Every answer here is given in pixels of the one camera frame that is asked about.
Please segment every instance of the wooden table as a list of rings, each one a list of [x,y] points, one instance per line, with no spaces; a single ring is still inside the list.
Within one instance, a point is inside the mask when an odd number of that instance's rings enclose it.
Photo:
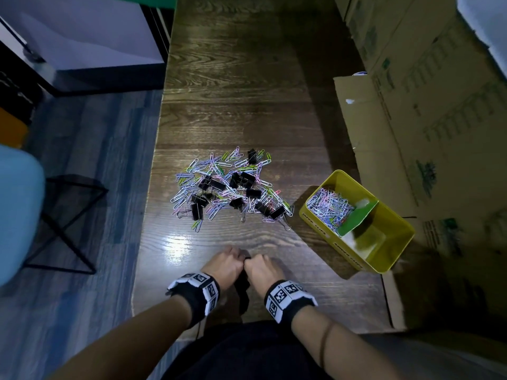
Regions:
[[[179,0],[133,295],[135,313],[226,244],[278,258],[355,332],[391,331],[380,275],[357,272],[298,217],[285,231],[222,210],[199,233],[172,216],[174,174],[237,145],[270,152],[262,179],[297,209],[335,169],[359,179],[333,77],[362,70],[333,0]],[[331,269],[323,260],[334,268]],[[250,293],[244,321],[268,318]]]

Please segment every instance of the black wristband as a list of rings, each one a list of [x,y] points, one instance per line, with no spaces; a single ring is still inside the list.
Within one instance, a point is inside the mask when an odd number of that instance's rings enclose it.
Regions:
[[[173,281],[167,288],[171,295],[180,295],[187,300],[192,310],[189,328],[199,323],[216,306],[220,297],[219,283],[210,275],[189,273]]]
[[[278,324],[290,328],[296,313],[305,306],[317,306],[317,301],[298,283],[280,280],[269,288],[264,305]]]

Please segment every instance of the orange object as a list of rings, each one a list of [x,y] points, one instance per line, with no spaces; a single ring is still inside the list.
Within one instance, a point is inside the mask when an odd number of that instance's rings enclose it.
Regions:
[[[25,123],[0,108],[0,144],[21,148],[28,132]]]

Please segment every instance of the hand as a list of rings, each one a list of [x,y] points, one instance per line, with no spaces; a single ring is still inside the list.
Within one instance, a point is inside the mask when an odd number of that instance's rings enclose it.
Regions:
[[[250,283],[263,299],[269,287],[279,280],[285,280],[282,269],[268,255],[259,254],[245,261],[245,271]]]
[[[220,291],[224,293],[234,284],[243,270],[245,256],[239,254],[238,247],[227,246],[217,253],[202,267],[201,271],[213,276],[219,283]]]

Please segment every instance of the light blue chair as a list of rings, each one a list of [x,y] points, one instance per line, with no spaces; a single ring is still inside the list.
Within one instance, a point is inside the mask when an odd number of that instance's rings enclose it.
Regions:
[[[21,268],[37,231],[46,179],[30,154],[0,145],[0,285]]]

